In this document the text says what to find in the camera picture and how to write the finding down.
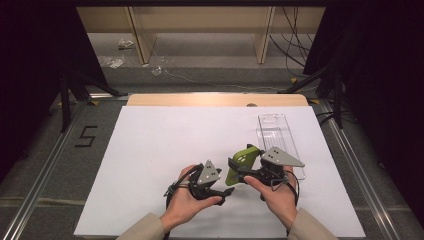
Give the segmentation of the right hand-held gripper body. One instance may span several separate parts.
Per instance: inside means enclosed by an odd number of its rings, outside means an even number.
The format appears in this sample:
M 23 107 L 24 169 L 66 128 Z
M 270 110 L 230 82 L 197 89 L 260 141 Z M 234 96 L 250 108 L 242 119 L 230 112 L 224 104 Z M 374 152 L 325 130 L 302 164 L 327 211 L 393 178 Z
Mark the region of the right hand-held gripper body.
M 284 166 L 301 168 L 305 166 L 303 162 L 278 147 L 261 151 L 259 156 L 261 167 L 253 170 L 251 175 L 262 184 L 270 187 L 288 182 L 287 172 L 283 169 Z

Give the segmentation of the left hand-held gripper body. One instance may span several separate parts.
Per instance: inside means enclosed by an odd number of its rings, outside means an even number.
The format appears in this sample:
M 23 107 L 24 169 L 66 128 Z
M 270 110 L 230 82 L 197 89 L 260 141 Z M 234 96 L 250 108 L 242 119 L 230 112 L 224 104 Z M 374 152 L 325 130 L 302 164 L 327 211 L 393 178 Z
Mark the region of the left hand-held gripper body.
M 210 160 L 199 164 L 189 177 L 189 191 L 196 200 L 205 200 L 212 196 L 212 186 L 220 179 L 216 167 Z

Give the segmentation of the green cartoon print phone case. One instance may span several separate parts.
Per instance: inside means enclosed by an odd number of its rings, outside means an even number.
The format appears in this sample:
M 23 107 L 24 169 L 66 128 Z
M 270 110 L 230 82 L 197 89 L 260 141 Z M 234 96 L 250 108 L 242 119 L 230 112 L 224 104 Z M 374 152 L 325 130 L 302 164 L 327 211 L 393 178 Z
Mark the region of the green cartoon print phone case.
M 242 183 L 247 175 L 256 176 L 258 171 L 253 169 L 253 165 L 260 154 L 261 150 L 259 148 L 248 144 L 246 149 L 235 153 L 232 158 L 229 158 L 226 185 L 232 186 Z

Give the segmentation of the clear plastic tray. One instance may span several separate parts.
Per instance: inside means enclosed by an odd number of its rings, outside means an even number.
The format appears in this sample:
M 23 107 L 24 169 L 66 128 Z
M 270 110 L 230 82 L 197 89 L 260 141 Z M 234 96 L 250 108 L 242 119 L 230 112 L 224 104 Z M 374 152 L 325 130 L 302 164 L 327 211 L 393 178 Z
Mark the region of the clear plastic tray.
M 259 115 L 256 133 L 260 149 L 278 147 L 301 162 L 284 114 Z

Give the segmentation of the person's left hand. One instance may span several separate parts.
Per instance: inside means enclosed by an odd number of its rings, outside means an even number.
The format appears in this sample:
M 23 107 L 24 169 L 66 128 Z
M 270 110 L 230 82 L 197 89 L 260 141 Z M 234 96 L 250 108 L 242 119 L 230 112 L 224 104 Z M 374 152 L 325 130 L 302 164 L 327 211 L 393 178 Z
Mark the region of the person's left hand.
M 165 213 L 160 216 L 164 233 L 167 234 L 175 227 L 189 222 L 200 211 L 219 203 L 221 200 L 220 196 L 197 200 L 191 195 L 188 187 L 184 184 L 180 185 L 175 190 Z

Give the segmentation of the person's right hand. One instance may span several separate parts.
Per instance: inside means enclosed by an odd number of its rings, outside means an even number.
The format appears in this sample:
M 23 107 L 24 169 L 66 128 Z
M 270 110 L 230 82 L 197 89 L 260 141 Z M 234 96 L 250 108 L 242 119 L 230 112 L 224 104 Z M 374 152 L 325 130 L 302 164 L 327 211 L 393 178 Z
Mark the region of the person's right hand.
M 252 176 L 245 176 L 245 182 L 257 190 L 264 198 L 269 210 L 280 220 L 283 226 L 290 231 L 298 213 L 296 208 L 296 180 L 292 175 L 288 176 L 288 183 L 280 185 L 276 190 L 263 185 Z

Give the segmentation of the white paper sheet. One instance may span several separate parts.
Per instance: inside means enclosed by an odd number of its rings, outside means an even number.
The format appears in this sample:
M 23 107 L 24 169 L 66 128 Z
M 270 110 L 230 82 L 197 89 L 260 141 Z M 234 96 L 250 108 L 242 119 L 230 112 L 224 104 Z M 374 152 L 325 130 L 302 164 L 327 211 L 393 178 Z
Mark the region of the white paper sheet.
M 116 237 L 147 213 L 162 214 L 164 194 L 182 168 L 227 160 L 257 144 L 258 118 L 284 116 L 304 169 L 299 207 L 341 238 L 365 233 L 311 107 L 122 108 L 75 229 L 85 238 Z

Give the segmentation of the black metal stand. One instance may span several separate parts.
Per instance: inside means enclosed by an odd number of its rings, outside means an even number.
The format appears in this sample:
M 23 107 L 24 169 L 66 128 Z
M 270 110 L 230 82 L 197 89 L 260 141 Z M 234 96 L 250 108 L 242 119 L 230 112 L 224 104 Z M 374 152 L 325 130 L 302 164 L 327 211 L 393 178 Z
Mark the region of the black metal stand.
M 316 94 L 319 98 L 325 98 L 330 92 L 333 92 L 333 113 L 331 116 L 335 120 L 337 126 L 342 129 L 342 71 L 334 64 L 327 64 L 314 74 L 306 77 L 304 80 L 287 90 L 284 90 L 284 93 L 293 94 L 318 79 L 320 79 L 320 83 L 318 84 Z
M 96 79 L 79 71 L 70 71 L 60 78 L 60 96 L 62 109 L 62 132 L 65 132 L 71 124 L 71 109 L 69 93 L 72 93 L 78 101 L 87 101 L 90 94 L 86 89 L 86 85 L 94 85 L 103 92 L 109 93 L 114 97 L 127 96 L 127 93 L 119 92 L 106 83 L 101 83 Z

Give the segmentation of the black curtain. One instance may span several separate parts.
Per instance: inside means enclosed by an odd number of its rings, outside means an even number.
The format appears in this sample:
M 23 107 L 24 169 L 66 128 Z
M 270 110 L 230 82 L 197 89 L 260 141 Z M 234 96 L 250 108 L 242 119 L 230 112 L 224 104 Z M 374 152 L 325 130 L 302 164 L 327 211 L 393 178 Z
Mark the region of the black curtain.
M 61 83 L 85 100 L 108 88 L 79 0 L 0 0 L 0 181 L 39 128 Z
M 340 43 L 345 97 L 380 162 L 424 225 L 424 0 L 319 0 L 326 7 L 305 72 Z

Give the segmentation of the light wooden shelf unit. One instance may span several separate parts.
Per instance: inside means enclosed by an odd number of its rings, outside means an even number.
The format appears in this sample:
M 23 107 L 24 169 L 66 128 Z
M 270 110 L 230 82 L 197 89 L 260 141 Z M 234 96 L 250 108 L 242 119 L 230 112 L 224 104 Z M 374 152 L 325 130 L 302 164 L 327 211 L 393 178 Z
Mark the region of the light wooden shelf unit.
M 88 33 L 130 33 L 139 61 L 149 62 L 159 33 L 248 33 L 263 64 L 273 33 L 315 34 L 323 7 L 79 7 Z

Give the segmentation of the aluminium floor rail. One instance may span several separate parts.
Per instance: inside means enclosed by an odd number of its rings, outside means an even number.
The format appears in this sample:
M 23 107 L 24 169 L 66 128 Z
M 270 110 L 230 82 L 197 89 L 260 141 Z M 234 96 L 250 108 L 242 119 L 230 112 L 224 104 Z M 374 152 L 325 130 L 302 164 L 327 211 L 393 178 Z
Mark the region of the aluminium floor rail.
M 85 106 L 85 102 L 71 106 L 71 120 L 64 130 L 54 129 L 54 118 L 49 116 L 0 184 L 0 240 L 19 239 Z
M 329 125 L 331 126 L 332 132 L 335 135 L 338 145 L 344 154 L 362 195 L 367 202 L 368 209 L 372 212 L 384 239 L 400 240 L 400 235 L 395 229 L 389 212 L 385 209 L 371 181 L 366 175 L 366 172 L 364 171 L 364 168 L 353 150 L 344 130 L 339 127 L 339 124 L 334 118 L 329 120 Z

